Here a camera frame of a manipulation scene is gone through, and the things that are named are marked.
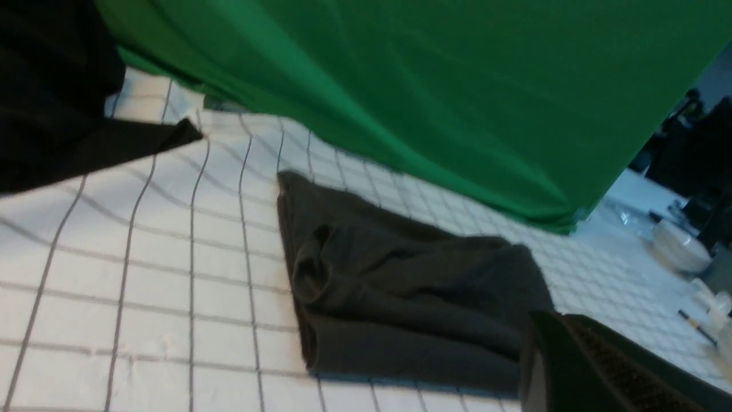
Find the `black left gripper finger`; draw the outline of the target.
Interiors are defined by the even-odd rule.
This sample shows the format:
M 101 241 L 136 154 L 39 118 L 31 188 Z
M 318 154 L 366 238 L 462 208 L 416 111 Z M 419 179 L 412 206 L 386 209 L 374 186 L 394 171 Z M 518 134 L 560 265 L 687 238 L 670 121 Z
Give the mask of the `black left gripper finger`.
M 729 411 L 730 394 L 584 315 L 533 311 L 520 354 L 523 411 Z

